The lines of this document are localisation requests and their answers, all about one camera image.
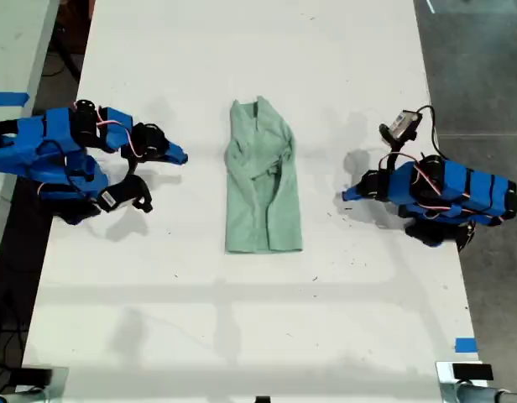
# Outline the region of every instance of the concrete floor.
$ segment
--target concrete floor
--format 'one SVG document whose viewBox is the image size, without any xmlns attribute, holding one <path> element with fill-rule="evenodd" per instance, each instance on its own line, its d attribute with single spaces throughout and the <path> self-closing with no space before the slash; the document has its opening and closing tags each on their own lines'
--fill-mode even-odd
<svg viewBox="0 0 517 403">
<path fill-rule="evenodd" d="M 415 6 L 441 150 L 517 182 L 517 0 Z M 460 260 L 480 357 L 517 391 L 517 218 L 478 226 Z"/>
</svg>

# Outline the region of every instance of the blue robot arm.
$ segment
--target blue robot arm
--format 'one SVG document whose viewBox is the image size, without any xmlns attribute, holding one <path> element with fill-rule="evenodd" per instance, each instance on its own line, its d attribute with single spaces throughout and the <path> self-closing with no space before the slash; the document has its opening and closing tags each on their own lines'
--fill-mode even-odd
<svg viewBox="0 0 517 403">
<path fill-rule="evenodd" d="M 387 168 L 382 169 L 380 163 L 377 170 L 368 171 L 357 185 L 342 193 L 342 199 L 393 202 L 401 217 L 415 219 L 406 228 L 408 235 L 429 246 L 455 239 L 458 249 L 463 249 L 473 237 L 476 223 L 496 226 L 515 217 L 516 184 L 498 175 L 470 170 L 447 159 L 437 147 L 439 154 L 396 169 L 400 150 L 407 140 L 415 139 L 421 118 L 420 110 L 403 111 L 391 127 L 380 126 L 382 137 L 395 150 L 386 156 Z"/>
<path fill-rule="evenodd" d="M 87 148 L 120 150 L 129 166 L 124 180 L 110 186 Z M 156 125 L 133 125 L 126 113 L 110 107 L 96 110 L 86 100 L 43 116 L 0 122 L 0 172 L 32 180 L 43 206 L 70 224 L 101 209 L 110 212 L 128 200 L 150 212 L 149 188 L 134 175 L 138 163 L 183 165 L 187 160 L 182 148 Z"/>
</svg>

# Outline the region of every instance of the blue painter's tape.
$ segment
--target blue painter's tape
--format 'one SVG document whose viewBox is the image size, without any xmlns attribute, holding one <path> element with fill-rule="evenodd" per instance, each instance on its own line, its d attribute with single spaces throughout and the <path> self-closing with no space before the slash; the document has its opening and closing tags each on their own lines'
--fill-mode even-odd
<svg viewBox="0 0 517 403">
<path fill-rule="evenodd" d="M 22 107 L 28 100 L 25 92 L 0 92 L 0 107 Z"/>
<path fill-rule="evenodd" d="M 477 340 L 474 338 L 457 338 L 457 343 L 454 346 L 456 353 L 476 353 Z"/>
</svg>

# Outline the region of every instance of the green cloth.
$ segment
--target green cloth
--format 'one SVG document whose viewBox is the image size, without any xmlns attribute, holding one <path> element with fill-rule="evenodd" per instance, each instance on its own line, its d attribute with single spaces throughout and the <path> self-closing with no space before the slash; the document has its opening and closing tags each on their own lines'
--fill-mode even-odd
<svg viewBox="0 0 517 403">
<path fill-rule="evenodd" d="M 227 252 L 300 251 L 294 137 L 264 98 L 234 101 L 226 162 Z"/>
</svg>

